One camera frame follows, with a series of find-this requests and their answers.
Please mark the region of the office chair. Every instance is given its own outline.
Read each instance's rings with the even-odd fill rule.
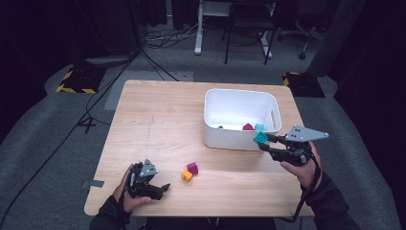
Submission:
[[[321,32],[326,32],[337,8],[336,0],[294,0],[296,30],[282,31],[278,41],[282,41],[285,35],[304,35],[306,41],[299,54],[300,59],[305,59],[305,51],[312,38],[323,40]]]
[[[227,64],[229,50],[231,45],[247,45],[231,43],[231,34],[233,32],[256,33],[258,36],[257,42],[266,35],[266,32],[272,31],[268,41],[268,49],[265,55],[265,62],[268,62],[272,41],[274,39],[275,26],[271,14],[272,0],[234,0],[230,5],[230,12],[227,20],[226,29],[224,30],[223,37],[227,33],[227,48],[226,58],[224,63]]]

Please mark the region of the white plastic bin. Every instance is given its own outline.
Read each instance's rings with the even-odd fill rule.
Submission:
[[[204,142],[208,147],[230,150],[259,150],[253,139],[255,130],[246,124],[264,125],[262,132],[275,134],[282,127],[275,97],[269,93],[210,89],[204,107]]]

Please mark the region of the colored block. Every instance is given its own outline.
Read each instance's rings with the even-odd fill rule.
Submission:
[[[268,140],[268,137],[263,133],[263,132],[259,132],[258,134],[257,134],[257,136],[253,139],[253,141],[255,142],[255,143],[258,143],[258,142],[260,142],[260,143],[263,143],[263,144],[265,144],[265,142]]]
[[[187,182],[189,182],[189,181],[191,181],[192,177],[193,177],[193,174],[190,173],[189,171],[184,170],[184,171],[182,172],[182,179],[183,179],[183,180],[186,180]]]
[[[190,163],[189,165],[187,165],[187,169],[192,174],[199,174],[199,169],[197,168],[197,165],[196,165],[195,162]]]
[[[253,126],[251,124],[247,123],[245,126],[242,127],[242,130],[254,130]]]
[[[264,130],[265,130],[265,125],[263,125],[263,124],[255,125],[255,131],[264,131]]]

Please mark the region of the desk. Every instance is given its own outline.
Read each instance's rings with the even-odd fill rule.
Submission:
[[[98,213],[131,163],[148,158],[158,170],[150,184],[171,185],[161,200],[135,209],[135,216],[293,216],[301,195],[299,182],[268,153],[204,144],[204,99],[211,88],[269,92],[280,107],[280,133],[303,125],[285,86],[128,80],[95,174],[104,185],[91,188],[84,206],[87,215]],[[191,162],[196,162],[199,175],[186,182],[181,173]],[[301,216],[312,215],[305,205]]]
[[[194,45],[194,54],[202,54],[202,43],[203,43],[203,16],[228,16],[229,7],[231,5],[231,0],[200,0],[199,3],[199,15],[198,15],[198,27],[196,35],[196,43]],[[262,45],[263,53],[266,55],[268,51],[268,42],[266,41],[266,32],[260,39]],[[268,58],[272,57],[271,52],[269,52]]]

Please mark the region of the human hand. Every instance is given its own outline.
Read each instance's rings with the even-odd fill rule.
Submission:
[[[125,172],[122,182],[120,183],[119,186],[114,190],[113,196],[119,202],[120,196],[122,195],[122,191],[124,188],[124,185],[126,183],[126,179],[130,173],[132,165],[128,167],[128,170]],[[125,191],[124,193],[124,211],[127,213],[131,213],[134,208],[137,206],[140,206],[142,204],[148,203],[151,201],[151,198],[148,196],[139,196],[139,197],[131,197],[131,195],[128,193],[128,191]]]
[[[322,160],[319,155],[319,153],[316,150],[316,147],[312,142],[309,142],[311,146],[311,151],[313,152],[314,156],[316,157],[317,163],[319,163],[320,169],[322,168]],[[307,161],[304,165],[301,167],[296,167],[292,164],[289,164],[285,161],[281,162],[281,166],[286,169],[288,172],[296,175],[298,177],[299,182],[302,184],[303,187],[308,188],[311,184],[311,181],[313,180],[314,177],[314,171],[316,169],[316,165],[312,160]],[[323,171],[321,171],[319,181],[317,181],[316,186],[314,187],[314,190],[316,190],[319,187],[320,182],[322,181],[322,176],[323,176]]]

